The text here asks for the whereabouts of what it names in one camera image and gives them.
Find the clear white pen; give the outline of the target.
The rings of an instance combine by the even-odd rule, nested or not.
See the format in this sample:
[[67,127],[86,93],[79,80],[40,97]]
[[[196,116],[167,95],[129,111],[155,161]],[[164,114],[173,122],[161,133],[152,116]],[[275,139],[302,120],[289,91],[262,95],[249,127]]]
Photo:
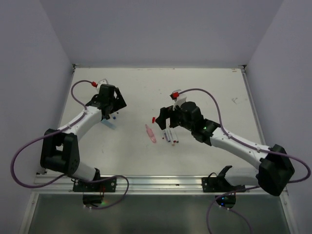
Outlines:
[[171,141],[171,140],[170,140],[170,137],[169,137],[169,135],[168,135],[168,132],[167,132],[166,129],[164,130],[164,136],[165,136],[165,139],[166,139],[168,142]]

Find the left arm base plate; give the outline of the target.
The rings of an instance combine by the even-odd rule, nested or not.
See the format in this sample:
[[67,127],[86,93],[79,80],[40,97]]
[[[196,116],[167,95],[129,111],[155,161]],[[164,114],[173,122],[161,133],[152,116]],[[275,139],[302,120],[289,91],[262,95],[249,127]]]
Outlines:
[[81,193],[114,193],[116,191],[117,179],[115,177],[101,177],[102,182],[84,182],[76,180],[73,192]]

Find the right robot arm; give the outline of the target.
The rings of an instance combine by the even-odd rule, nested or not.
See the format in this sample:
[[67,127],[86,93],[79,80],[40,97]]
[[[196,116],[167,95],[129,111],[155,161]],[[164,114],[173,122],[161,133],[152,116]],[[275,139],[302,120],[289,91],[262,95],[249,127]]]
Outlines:
[[204,118],[194,102],[161,108],[156,123],[164,130],[167,121],[171,128],[180,126],[189,130],[200,143],[225,150],[251,164],[258,171],[257,185],[271,195],[279,196],[295,172],[282,146],[257,145],[232,135],[221,124]]

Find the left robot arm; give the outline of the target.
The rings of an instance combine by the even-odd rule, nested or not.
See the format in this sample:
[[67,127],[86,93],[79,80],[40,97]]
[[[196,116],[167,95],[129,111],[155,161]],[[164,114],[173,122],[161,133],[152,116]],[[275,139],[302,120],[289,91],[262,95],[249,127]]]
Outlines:
[[97,94],[84,104],[82,112],[63,127],[48,129],[44,134],[40,165],[45,169],[84,181],[84,186],[94,192],[101,187],[99,169],[80,160],[78,143],[96,124],[127,106],[119,88],[98,84]]

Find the pink highlighter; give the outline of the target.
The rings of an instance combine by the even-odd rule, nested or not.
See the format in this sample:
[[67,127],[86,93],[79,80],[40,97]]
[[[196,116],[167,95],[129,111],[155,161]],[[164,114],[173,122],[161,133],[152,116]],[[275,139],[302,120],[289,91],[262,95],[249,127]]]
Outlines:
[[149,139],[152,141],[152,143],[156,143],[156,137],[152,129],[147,124],[145,125],[145,128]]

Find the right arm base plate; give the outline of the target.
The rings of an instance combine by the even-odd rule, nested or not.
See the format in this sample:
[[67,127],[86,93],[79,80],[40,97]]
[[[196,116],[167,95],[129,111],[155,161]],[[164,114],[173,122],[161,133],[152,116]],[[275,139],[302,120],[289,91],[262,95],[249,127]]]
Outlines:
[[245,189],[244,185],[233,186],[224,178],[217,177],[202,177],[201,185],[204,193],[226,193]]

